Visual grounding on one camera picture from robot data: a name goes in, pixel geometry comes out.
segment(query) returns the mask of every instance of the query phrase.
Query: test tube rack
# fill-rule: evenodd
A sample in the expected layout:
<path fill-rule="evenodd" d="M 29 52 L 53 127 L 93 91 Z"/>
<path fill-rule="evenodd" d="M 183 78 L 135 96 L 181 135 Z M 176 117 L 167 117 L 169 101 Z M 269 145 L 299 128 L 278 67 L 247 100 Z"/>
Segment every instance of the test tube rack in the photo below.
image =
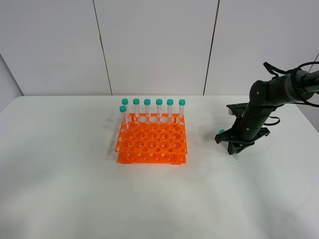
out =
<path fill-rule="evenodd" d="M 118 163 L 185 164 L 187 155 L 185 119 L 173 114 L 147 118 L 130 113 L 128 124 L 122 122 L 115 152 Z"/>

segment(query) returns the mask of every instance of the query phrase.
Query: white wall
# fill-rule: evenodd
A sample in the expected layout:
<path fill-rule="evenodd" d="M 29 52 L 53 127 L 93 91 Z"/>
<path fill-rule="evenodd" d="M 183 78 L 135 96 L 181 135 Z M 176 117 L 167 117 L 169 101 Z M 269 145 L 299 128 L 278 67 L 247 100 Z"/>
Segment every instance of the white wall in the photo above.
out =
<path fill-rule="evenodd" d="M 92 0 L 1 0 L 0 52 L 26 96 L 110 94 Z"/>
<path fill-rule="evenodd" d="M 95 0 L 115 95 L 202 95 L 218 0 Z"/>
<path fill-rule="evenodd" d="M 314 65 L 310 72 L 319 71 L 319 65 Z M 309 100 L 309 102 L 319 105 L 319 95 L 314 94 L 314 96 Z M 311 106 L 298 105 L 302 113 L 307 117 L 309 122 L 316 128 L 319 132 L 319 108 Z"/>
<path fill-rule="evenodd" d="M 313 61 L 318 9 L 318 0 L 221 0 L 205 94 L 249 94 L 272 77 L 265 61 L 284 70 Z"/>
<path fill-rule="evenodd" d="M 20 88 L 0 55 L 0 112 L 4 110 L 14 98 L 21 95 Z"/>

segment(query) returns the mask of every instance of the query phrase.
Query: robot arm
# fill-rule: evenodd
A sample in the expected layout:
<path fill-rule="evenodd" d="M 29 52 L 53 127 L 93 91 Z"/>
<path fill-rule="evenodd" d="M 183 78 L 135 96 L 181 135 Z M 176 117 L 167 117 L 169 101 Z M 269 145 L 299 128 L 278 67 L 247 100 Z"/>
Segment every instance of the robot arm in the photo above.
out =
<path fill-rule="evenodd" d="M 307 100 L 319 92 L 319 71 L 308 73 L 301 67 L 319 62 L 305 63 L 290 71 L 279 70 L 268 63 L 266 69 L 274 74 L 272 80 L 256 81 L 250 89 L 249 103 L 227 105 L 236 116 L 234 125 L 227 131 L 216 135 L 215 141 L 228 142 L 228 153 L 239 153 L 262 136 L 268 136 L 269 130 L 263 125 L 270 114 L 284 104 L 304 102 L 319 107 Z"/>

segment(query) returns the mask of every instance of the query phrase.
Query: white table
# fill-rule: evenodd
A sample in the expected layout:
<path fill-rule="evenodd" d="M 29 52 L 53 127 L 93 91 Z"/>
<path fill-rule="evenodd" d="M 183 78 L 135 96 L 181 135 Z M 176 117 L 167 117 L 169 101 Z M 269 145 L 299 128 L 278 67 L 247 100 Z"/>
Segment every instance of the white table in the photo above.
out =
<path fill-rule="evenodd" d="M 121 98 L 20 97 L 0 114 L 1 239 L 319 237 L 319 134 L 296 106 L 228 155 L 215 134 L 248 97 L 183 97 L 187 163 L 118 164 Z"/>

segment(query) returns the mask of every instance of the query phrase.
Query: green screw cap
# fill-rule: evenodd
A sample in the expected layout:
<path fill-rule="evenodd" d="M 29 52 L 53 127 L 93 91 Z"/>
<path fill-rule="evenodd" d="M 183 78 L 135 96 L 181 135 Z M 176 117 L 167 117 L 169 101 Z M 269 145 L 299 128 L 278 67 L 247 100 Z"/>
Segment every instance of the green screw cap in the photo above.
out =
<path fill-rule="evenodd" d="M 139 103 L 140 103 L 140 100 L 139 100 L 139 99 L 134 99 L 134 100 L 133 100 L 133 104 L 134 104 L 134 105 L 138 105 Z"/>
<path fill-rule="evenodd" d="M 150 99 L 145 99 L 144 100 L 144 105 L 149 106 L 151 104 L 151 100 Z"/>
<path fill-rule="evenodd" d="M 180 106 L 184 106 L 186 101 L 184 99 L 180 99 L 178 103 Z"/>
<path fill-rule="evenodd" d="M 157 104 L 158 106 L 161 106 L 161 105 L 163 104 L 163 101 L 162 101 L 161 99 L 157 99 L 157 100 L 156 100 L 156 104 Z"/>
<path fill-rule="evenodd" d="M 172 106 L 174 104 L 174 101 L 172 99 L 167 100 L 167 105 Z"/>
<path fill-rule="evenodd" d="M 129 100 L 124 98 L 122 99 L 122 105 L 126 106 L 129 103 Z"/>
<path fill-rule="evenodd" d="M 120 107 L 120 112 L 121 112 L 121 113 L 126 112 L 126 106 L 121 106 L 121 107 Z"/>

